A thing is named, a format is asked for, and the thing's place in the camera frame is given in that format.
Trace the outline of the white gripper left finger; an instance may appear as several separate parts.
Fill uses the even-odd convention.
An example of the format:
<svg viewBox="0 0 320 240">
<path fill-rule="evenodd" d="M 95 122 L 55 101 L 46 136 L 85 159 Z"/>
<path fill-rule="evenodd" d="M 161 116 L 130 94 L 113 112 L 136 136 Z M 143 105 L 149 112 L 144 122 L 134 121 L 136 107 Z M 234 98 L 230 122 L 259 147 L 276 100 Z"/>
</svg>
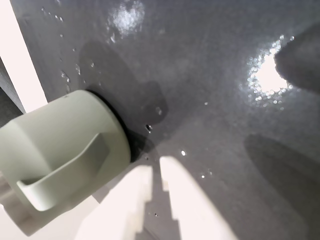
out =
<svg viewBox="0 0 320 240">
<path fill-rule="evenodd" d="M 76 240 L 134 240 L 143 229 L 145 204 L 152 199 L 153 169 L 128 172 L 81 223 Z"/>
</svg>

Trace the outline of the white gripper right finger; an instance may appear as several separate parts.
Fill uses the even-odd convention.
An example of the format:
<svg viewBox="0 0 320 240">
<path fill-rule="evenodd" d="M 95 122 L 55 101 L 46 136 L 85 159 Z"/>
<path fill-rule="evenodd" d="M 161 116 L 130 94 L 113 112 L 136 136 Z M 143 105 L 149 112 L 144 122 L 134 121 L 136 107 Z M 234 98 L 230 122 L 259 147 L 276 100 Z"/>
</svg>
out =
<svg viewBox="0 0 320 240">
<path fill-rule="evenodd" d="M 162 189 L 182 240 L 236 240 L 228 222 L 190 172 L 173 156 L 159 159 Z"/>
</svg>

